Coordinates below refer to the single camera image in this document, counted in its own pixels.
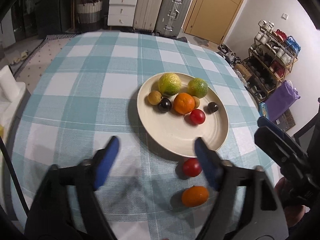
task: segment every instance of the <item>mandarin orange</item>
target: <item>mandarin orange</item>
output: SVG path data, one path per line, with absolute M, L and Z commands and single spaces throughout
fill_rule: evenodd
M 173 109 L 179 114 L 190 113 L 195 108 L 194 98 L 187 93 L 180 93 L 173 101 Z
M 196 207 L 208 200 L 209 191 L 202 186 L 193 186 L 186 189 L 181 196 L 182 203 L 186 207 Z

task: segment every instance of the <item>person's hand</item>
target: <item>person's hand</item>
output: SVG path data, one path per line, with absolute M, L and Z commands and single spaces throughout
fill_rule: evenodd
M 275 185 L 275 192 L 278 194 L 278 196 L 280 195 L 281 190 L 287 185 L 288 181 L 285 179 L 285 177 L 279 179 L 279 181 Z M 306 207 L 302 205 L 285 207 L 284 215 L 288 227 L 293 227 L 294 225 L 296 225 L 301 220 L 305 212 Z

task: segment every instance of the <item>tablecloth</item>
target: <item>tablecloth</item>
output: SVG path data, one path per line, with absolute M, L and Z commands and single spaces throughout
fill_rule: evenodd
M 253 141 L 259 114 L 228 63 L 215 52 L 163 37 L 93 32 L 73 38 L 41 77 L 18 127 L 12 162 L 30 204 L 48 167 L 77 165 L 103 148 L 112 135 L 121 150 L 97 199 L 119 239 L 195 239 L 216 193 L 195 208 L 179 194 L 207 186 L 201 173 L 180 179 L 183 160 L 164 150 L 137 113 L 139 87 L 151 76 L 179 72 L 207 81 L 228 113 L 228 137 L 218 151 L 237 166 L 262 165 L 272 180 L 271 159 Z M 76 226 L 85 230 L 74 187 L 69 187 Z M 21 216 L 14 190 L 13 204 Z M 234 219 L 239 215 L 237 203 Z

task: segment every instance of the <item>green citrus fruit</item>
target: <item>green citrus fruit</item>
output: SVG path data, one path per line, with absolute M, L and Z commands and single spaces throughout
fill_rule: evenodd
M 208 92 L 208 84 L 201 78 L 194 78 L 188 83 L 188 94 L 203 98 Z
M 159 92 L 166 96 L 174 96 L 181 89 L 181 80 L 175 73 L 165 73 L 158 82 Z

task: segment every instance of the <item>white ceramic plate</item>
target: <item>white ceramic plate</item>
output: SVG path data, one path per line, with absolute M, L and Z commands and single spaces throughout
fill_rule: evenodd
M 158 111 L 157 106 L 148 102 L 148 94 L 158 90 L 158 80 L 164 73 L 149 78 L 138 93 L 137 108 L 143 126 L 150 136 L 165 149 L 184 157 L 195 157 L 194 141 L 202 137 L 211 150 L 218 150 L 228 135 L 229 121 L 226 109 L 217 94 L 209 87 L 208 93 L 200 99 L 198 107 L 205 112 L 205 121 L 201 125 L 193 125 L 189 114 L 178 114 L 173 108 L 167 113 Z M 187 86 L 193 77 L 176 73 L 182 82 L 179 93 L 187 92 Z M 207 114 L 204 108 L 210 102 L 219 106 L 217 112 Z

